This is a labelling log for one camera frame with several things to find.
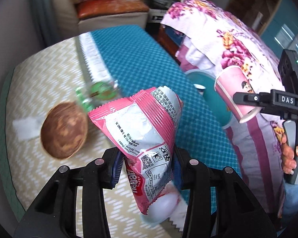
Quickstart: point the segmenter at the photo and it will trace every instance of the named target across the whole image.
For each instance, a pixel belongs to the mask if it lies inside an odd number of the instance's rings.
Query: pink paper cup
[[[249,121],[261,111],[261,107],[236,105],[233,101],[236,92],[255,93],[239,66],[230,66],[221,71],[215,79],[214,89],[239,123]]]

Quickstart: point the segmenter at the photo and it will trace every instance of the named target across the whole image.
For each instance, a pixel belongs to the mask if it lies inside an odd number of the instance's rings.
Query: cartoon print on cup
[[[245,93],[254,93],[252,86],[248,82],[242,82],[242,89]]]

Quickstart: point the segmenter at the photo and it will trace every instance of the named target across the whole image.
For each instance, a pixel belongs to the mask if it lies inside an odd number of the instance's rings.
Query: orange cushion
[[[149,7],[141,0],[88,0],[77,5],[77,16],[80,20],[104,15],[148,11]]]

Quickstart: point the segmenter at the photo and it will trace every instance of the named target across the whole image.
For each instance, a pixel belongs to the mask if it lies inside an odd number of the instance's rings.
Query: brown round cookie
[[[63,102],[48,113],[41,128],[41,142],[52,157],[63,159],[82,147],[87,131],[83,110],[74,102]]]

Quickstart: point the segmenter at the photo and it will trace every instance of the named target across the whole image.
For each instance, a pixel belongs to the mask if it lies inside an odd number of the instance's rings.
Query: metal screw
[[[193,166],[196,166],[199,163],[199,161],[197,161],[196,159],[191,159],[190,160],[190,164]]]
[[[98,159],[95,160],[95,164],[98,165],[98,166],[102,165],[103,163],[105,163],[105,161],[102,158],[98,158]]]
[[[59,171],[60,171],[61,173],[65,173],[65,172],[67,171],[67,169],[68,169],[67,166],[61,166],[60,169],[59,169]]]
[[[231,167],[226,167],[226,168],[225,168],[225,171],[226,171],[228,174],[231,174],[231,173],[233,173],[233,168],[231,168]]]

